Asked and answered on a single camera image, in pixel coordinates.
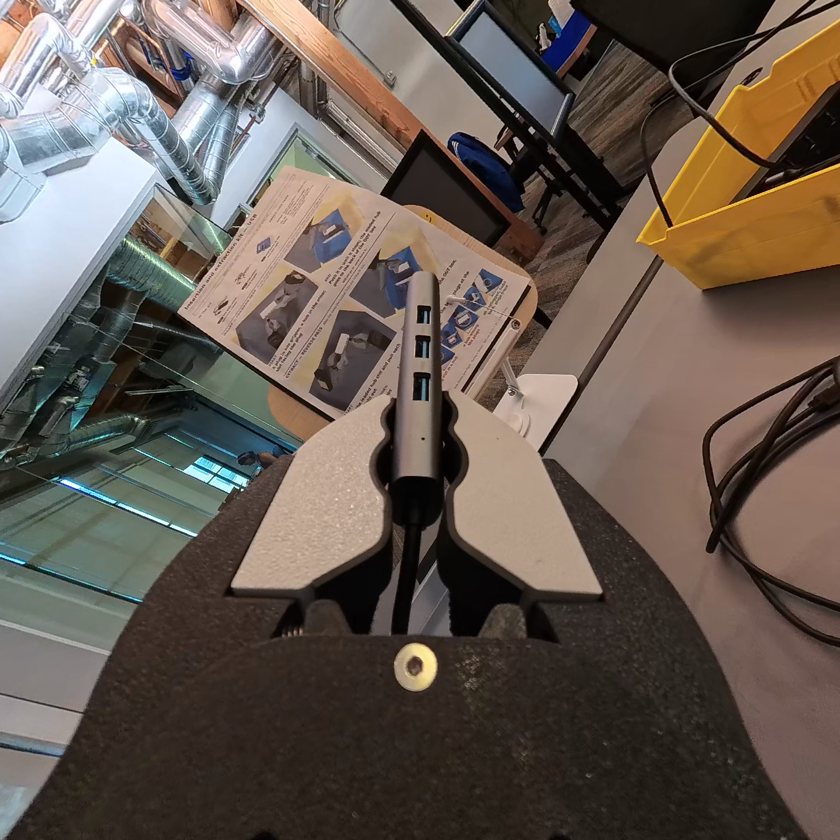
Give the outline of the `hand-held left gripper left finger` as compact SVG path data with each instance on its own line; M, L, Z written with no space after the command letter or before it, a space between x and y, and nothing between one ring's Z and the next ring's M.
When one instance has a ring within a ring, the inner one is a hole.
M317 600L370 631L392 576L392 504L380 477L391 451L393 399L376 397L295 454L231 584L241 596Z

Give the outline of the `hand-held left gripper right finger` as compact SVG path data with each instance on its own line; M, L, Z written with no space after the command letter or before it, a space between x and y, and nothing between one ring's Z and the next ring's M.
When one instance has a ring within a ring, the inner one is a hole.
M451 631L479 631L502 604L597 602L602 586L541 457L497 416L445 392L447 489L437 570Z

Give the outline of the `grey metal USB hub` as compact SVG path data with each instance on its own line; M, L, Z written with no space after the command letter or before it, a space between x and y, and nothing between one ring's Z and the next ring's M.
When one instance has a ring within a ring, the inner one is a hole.
M407 284L390 493L395 523L419 531L444 500L442 352L438 279L418 271Z

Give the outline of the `yellow plastic bin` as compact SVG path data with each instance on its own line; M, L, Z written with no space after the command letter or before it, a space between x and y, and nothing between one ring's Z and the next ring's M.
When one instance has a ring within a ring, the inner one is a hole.
M764 79L736 86L717 119L769 159L838 93L838 54L834 22L778 58ZM655 210L637 242L702 290L836 266L838 163L791 168L803 173L765 190L759 167L707 128L665 194L673 226Z

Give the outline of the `black USB hub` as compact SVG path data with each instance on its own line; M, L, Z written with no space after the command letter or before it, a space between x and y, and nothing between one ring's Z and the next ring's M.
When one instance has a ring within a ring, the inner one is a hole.
M838 163L839 111L832 101L800 132L752 189L760 194Z

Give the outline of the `instruction poster board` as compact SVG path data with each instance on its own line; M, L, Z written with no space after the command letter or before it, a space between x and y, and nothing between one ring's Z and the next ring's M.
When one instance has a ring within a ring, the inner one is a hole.
M439 287L444 388L466 391L533 289L407 207L285 168L178 314L268 381L336 419L395 397L411 283Z

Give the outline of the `black display panel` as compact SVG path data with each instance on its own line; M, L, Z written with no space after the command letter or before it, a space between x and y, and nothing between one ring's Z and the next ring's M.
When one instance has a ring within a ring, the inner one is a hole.
M435 213L486 246L509 230L504 213L424 130L416 135L381 195Z

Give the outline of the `blue jacket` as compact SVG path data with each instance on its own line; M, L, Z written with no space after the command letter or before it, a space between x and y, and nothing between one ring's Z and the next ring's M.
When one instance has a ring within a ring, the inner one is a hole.
M456 132L447 141L447 148L478 178L505 206L515 214L524 209L524 185L511 174L512 164L482 140L467 133Z

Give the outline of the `black framed display screen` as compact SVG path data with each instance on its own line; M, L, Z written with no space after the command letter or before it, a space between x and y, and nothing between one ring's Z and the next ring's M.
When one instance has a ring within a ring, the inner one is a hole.
M553 146L564 131L574 92L487 1L475 1L447 42L530 128Z

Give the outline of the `black office chair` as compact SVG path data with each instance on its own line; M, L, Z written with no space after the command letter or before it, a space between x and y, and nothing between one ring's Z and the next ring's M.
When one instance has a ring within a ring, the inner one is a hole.
M773 1L572 1L572 7L621 45L666 73L678 59L713 46L687 63L678 79L713 71L738 50L722 47L757 32Z

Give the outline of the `silver ventilation duct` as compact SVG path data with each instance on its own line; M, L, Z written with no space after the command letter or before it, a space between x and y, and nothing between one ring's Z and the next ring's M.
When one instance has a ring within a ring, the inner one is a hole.
M164 159L186 151L148 87L116 68L91 70L50 110L2 119L2 223L25 212L48 170L93 156L121 123Z
M148 1L142 10L151 31L183 48L203 69L171 122L188 152L166 160L160 145L152 145L158 168L165 179L181 184L192 203L213 203L242 101L255 82L268 77L280 42L248 11L227 31L192 2Z

